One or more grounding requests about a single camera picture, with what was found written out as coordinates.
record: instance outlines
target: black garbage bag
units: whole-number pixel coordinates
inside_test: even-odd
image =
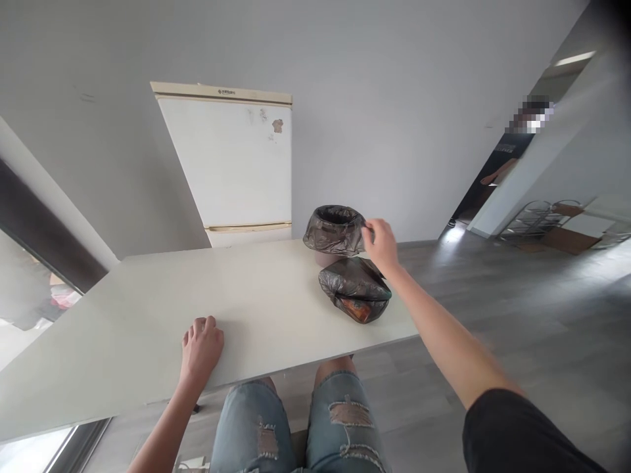
[[[354,256],[364,251],[362,227],[366,219],[345,206],[322,206],[314,210],[302,241],[322,253]]]
[[[318,280],[335,307],[366,324],[377,320],[392,297],[383,275],[369,259],[344,258],[320,271]]]

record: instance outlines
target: wood-look floor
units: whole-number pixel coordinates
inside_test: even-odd
[[[527,254],[459,224],[438,242],[401,245],[399,254],[579,448],[611,472],[631,471],[631,242],[580,256]],[[394,471],[465,471],[465,411],[420,339],[354,360]],[[306,365],[273,376],[293,432],[306,428],[315,372]],[[212,454],[226,392],[200,400],[183,461]],[[113,419],[86,473],[126,471],[163,409]]]

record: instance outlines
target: ceiling light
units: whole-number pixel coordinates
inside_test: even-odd
[[[584,53],[581,55],[577,55],[577,56],[572,56],[569,58],[565,58],[565,59],[561,59],[558,62],[555,62],[554,65],[555,66],[562,66],[564,64],[570,64],[572,62],[578,62],[580,60],[585,60],[585,59],[589,59],[590,57],[594,56],[596,54],[595,51],[590,51],[589,53]]]

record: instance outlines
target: denim shorts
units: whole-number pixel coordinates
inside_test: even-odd
[[[390,467],[359,378],[335,371],[314,390],[306,468],[292,450],[287,414],[262,381],[233,388],[225,399],[211,473],[387,473]]]

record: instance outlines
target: white table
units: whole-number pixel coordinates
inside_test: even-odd
[[[417,336],[397,295],[351,320],[319,270],[300,240],[125,259],[0,372],[0,442],[169,399],[195,317],[225,332],[208,390]]]

